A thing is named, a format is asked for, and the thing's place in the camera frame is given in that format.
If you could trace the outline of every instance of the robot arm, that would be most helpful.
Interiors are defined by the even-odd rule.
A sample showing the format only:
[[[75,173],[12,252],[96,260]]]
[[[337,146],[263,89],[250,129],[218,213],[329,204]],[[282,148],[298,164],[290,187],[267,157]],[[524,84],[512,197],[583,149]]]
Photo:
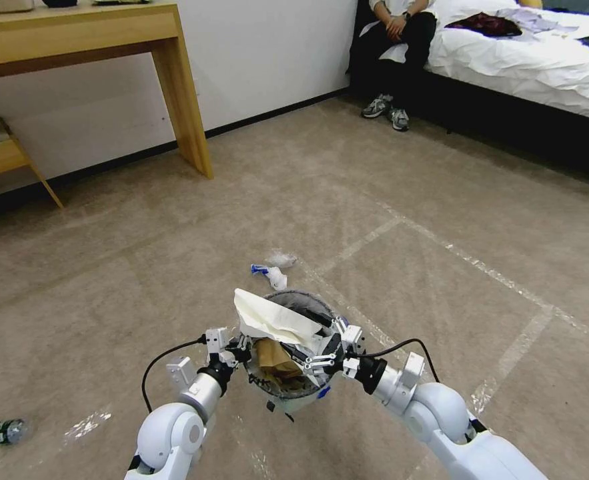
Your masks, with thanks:
[[[348,325],[342,318],[333,322],[340,332],[336,349],[306,358],[302,368],[342,371],[359,381],[366,393],[434,452],[453,480],[546,479],[513,444],[474,418],[456,391],[442,383],[418,385],[423,357],[410,353],[398,371],[384,359],[363,354],[361,327]],[[244,337],[230,340],[225,328],[207,330],[205,336],[207,367],[195,371],[189,357],[167,366],[179,402],[163,405],[147,416],[125,480],[184,480],[198,460],[219,398],[233,370],[250,355]]]
[[[189,357],[167,365],[178,402],[153,410],[143,421],[125,480],[185,480],[215,422],[219,399],[234,369],[247,360],[244,342],[226,328],[205,332],[209,364],[198,371]]]
[[[453,480],[545,480],[519,449],[487,430],[455,390],[442,383],[417,385],[423,368],[423,357],[415,353],[401,371],[383,359],[344,361],[345,375],[399,417]]]

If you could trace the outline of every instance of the white wall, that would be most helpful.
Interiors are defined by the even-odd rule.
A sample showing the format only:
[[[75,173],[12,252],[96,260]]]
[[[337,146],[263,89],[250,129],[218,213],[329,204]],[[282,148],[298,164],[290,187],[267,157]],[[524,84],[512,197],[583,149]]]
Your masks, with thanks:
[[[206,130],[348,84],[356,0],[179,0],[179,10]],[[48,178],[174,140],[150,55],[0,78],[0,116]],[[0,191],[32,182],[1,175]]]

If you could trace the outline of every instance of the dark red cloth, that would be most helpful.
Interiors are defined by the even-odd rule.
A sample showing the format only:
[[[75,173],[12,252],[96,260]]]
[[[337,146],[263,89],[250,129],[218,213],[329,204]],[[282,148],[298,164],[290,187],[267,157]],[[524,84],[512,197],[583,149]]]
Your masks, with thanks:
[[[446,25],[447,28],[460,28],[482,33],[486,37],[517,37],[521,29],[512,20],[486,13],[477,13],[463,20]]]

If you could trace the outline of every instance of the bed frame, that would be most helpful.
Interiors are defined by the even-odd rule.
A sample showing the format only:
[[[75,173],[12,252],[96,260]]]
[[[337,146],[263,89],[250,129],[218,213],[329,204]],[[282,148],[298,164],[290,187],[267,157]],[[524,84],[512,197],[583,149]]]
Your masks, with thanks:
[[[359,0],[353,41],[363,26],[374,20],[367,0]],[[389,62],[401,77],[403,65]],[[449,133],[481,135],[532,153],[535,161],[589,179],[588,117],[428,71],[418,83],[416,97],[421,101],[408,105],[410,115],[442,125]],[[352,93],[361,96],[356,88]]]

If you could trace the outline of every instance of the sneaker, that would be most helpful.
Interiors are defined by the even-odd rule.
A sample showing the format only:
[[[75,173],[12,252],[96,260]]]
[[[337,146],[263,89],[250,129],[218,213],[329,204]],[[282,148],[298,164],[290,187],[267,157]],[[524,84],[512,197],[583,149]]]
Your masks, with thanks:
[[[403,109],[391,108],[388,111],[388,120],[392,122],[392,128],[396,131],[408,131],[410,128],[410,117]]]
[[[381,94],[372,100],[367,107],[361,110],[361,116],[363,118],[376,118],[390,109],[391,101],[392,97]]]

